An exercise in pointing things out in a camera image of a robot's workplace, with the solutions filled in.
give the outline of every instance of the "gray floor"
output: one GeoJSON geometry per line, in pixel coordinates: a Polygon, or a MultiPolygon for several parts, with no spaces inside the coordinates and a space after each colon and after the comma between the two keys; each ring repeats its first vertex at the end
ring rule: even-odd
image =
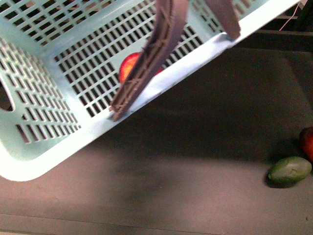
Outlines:
{"type": "Polygon", "coordinates": [[[229,50],[41,178],[0,178],[0,230],[312,235],[313,175],[265,179],[302,155],[312,69],[310,54],[229,50]]]}

